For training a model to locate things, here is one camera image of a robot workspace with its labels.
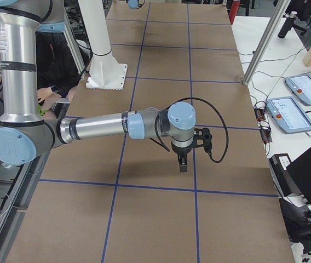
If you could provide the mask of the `blue teach pendant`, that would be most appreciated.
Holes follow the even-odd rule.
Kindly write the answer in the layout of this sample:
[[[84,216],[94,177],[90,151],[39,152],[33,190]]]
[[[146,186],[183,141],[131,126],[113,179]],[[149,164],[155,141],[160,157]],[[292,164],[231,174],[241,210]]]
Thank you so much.
[[[302,74],[285,78],[285,84],[290,88],[299,100],[305,105],[311,106],[311,76]]]
[[[311,119],[292,96],[267,99],[266,107],[284,133],[311,131]]]

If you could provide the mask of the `far blue teach pendant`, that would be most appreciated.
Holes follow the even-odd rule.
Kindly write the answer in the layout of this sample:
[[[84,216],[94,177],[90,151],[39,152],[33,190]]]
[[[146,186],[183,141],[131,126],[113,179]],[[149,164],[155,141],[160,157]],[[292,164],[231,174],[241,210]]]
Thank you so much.
[[[305,105],[311,106],[311,76],[302,74],[285,78],[285,84],[290,88],[299,100]]]

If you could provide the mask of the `red cylinder bottle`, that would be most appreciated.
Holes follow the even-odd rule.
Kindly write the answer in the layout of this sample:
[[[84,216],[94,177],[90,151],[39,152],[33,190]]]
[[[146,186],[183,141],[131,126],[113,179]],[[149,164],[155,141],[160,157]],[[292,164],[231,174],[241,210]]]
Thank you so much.
[[[230,24],[234,24],[235,17],[240,7],[240,0],[232,0],[231,9],[229,11],[229,21]]]

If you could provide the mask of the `person in black hoodie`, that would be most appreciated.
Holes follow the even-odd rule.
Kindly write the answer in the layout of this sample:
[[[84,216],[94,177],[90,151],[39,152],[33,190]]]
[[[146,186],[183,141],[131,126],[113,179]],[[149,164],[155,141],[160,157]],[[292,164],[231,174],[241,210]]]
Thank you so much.
[[[72,101],[80,74],[66,38],[60,33],[36,34],[37,99],[48,111],[62,98]]]

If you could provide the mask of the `aluminium frame post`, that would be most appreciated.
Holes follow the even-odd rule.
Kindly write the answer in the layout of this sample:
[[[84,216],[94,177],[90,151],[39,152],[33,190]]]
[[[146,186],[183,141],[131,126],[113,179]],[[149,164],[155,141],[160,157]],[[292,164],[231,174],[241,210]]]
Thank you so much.
[[[249,66],[244,74],[244,78],[242,80],[242,84],[245,86],[248,86],[250,81],[252,80],[252,77],[269,45],[269,42],[272,38],[273,33],[277,29],[277,26],[283,17],[283,14],[286,10],[286,8],[289,6],[290,1],[283,0],[278,1],[277,5],[273,11],[273,14],[271,18],[268,21],[268,24],[266,26],[266,29],[260,39],[260,42],[255,50],[255,53],[253,55],[252,60],[249,63]]]

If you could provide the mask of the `near blue teach pendant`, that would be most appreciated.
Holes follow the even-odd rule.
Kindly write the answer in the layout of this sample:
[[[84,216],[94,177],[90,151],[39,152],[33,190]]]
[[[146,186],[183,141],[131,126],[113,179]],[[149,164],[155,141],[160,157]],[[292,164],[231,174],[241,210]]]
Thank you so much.
[[[311,119],[292,96],[267,99],[266,107],[284,133],[311,131]]]

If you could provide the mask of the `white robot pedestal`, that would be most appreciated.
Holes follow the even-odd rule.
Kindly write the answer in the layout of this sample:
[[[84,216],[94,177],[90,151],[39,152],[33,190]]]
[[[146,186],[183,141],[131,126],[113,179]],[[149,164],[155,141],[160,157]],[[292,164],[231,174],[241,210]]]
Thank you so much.
[[[93,56],[87,88],[122,90],[128,66],[113,56],[102,1],[82,0],[78,4]]]

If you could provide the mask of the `black bottle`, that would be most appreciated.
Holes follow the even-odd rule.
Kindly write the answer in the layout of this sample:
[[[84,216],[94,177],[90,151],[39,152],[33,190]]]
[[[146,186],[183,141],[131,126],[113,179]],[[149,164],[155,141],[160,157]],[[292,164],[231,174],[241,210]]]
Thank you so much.
[[[292,26],[294,25],[296,16],[297,16],[296,11],[292,11],[290,14],[287,15],[286,20],[278,33],[279,38],[285,38],[287,33],[291,30]]]

